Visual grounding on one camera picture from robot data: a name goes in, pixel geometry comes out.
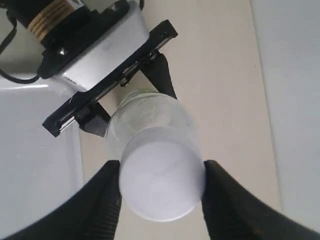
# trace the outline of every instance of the cable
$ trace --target cable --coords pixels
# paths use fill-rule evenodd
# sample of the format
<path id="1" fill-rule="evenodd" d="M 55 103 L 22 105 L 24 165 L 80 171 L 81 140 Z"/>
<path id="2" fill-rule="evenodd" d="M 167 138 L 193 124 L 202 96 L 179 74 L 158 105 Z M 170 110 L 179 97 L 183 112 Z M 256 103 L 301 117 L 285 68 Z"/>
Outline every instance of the cable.
<path id="1" fill-rule="evenodd" d="M 0 44 L 0 55 L 9 46 L 9 44 L 13 41 L 13 39 L 15 38 L 15 36 L 17 34 L 17 19 L 14 16 L 10 15 L 10 13 L 8 11 L 6 12 L 6 17 L 8 18 L 8 20 L 12 24 L 13 29 L 8 34 L 8 36 L 5 37 L 3 42 Z M 30 78 L 30 79 L 19 79 L 19 78 L 15 78 L 13 76 L 10 76 L 9 74 L 5 73 L 2 69 L 0 69 L 0 75 L 3 78 L 5 78 L 13 83 L 16 83 L 16 84 L 33 84 L 34 82 L 36 82 L 40 78 L 37 75 L 37 76 Z"/>
<path id="2" fill-rule="evenodd" d="M 140 2 L 139 2 L 139 7 L 140 7 L 141 11 L 144 9 L 144 7 L 145 7 L 145 0 L 140 0 Z"/>

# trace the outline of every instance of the black metal bracket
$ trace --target black metal bracket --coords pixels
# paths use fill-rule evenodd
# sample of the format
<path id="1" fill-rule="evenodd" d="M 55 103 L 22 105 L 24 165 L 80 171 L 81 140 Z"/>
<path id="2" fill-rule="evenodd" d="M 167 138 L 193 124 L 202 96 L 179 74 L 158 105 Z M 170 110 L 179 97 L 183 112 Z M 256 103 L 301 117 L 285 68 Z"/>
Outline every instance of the black metal bracket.
<path id="1" fill-rule="evenodd" d="M 87 92 L 77 92 L 42 124 L 57 137 L 73 121 L 85 132 L 104 137 L 110 115 L 98 100 L 118 84 L 125 86 L 141 70 L 155 88 L 163 94 L 177 98 L 166 57 L 159 49 L 178 33 L 168 20 L 161 22 L 151 32 L 147 42 L 133 55 Z"/>

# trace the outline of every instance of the white sink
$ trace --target white sink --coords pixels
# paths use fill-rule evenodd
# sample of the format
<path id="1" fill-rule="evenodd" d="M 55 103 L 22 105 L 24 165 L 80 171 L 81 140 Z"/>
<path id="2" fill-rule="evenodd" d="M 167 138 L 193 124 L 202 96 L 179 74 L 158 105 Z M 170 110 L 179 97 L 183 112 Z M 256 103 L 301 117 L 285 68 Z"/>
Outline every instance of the white sink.
<path id="1" fill-rule="evenodd" d="M 73 94 L 53 80 L 19 85 L 0 79 L 0 239 L 46 216 L 83 186 L 77 124 L 57 138 L 42 127 Z"/>

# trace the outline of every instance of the black cable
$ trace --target black cable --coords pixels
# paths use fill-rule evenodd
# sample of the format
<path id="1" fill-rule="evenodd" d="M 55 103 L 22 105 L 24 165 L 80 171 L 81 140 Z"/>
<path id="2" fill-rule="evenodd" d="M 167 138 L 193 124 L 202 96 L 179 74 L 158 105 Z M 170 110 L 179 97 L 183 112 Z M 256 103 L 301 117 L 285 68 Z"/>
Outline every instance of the black cable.
<path id="1" fill-rule="evenodd" d="M 8 36 L 5 37 L 3 42 L 0 44 L 0 55 L 9 46 L 9 44 L 13 41 L 13 39 L 15 38 L 15 36 L 17 34 L 17 19 L 14 16 L 10 15 L 10 13 L 8 11 L 6 12 L 6 17 L 8 18 L 8 20 L 12 24 L 13 29 L 8 34 Z M 3 78 L 5 78 L 13 83 L 16 83 L 16 84 L 33 84 L 34 82 L 36 82 L 40 78 L 37 75 L 37 76 L 30 78 L 30 79 L 19 79 L 19 78 L 15 78 L 13 76 L 10 76 L 9 74 L 5 73 L 2 69 L 0 69 L 0 75 Z"/>
<path id="2" fill-rule="evenodd" d="M 145 0 L 140 0 L 140 2 L 139 2 L 139 7 L 140 7 L 141 11 L 144 9 L 144 7 L 145 7 Z"/>

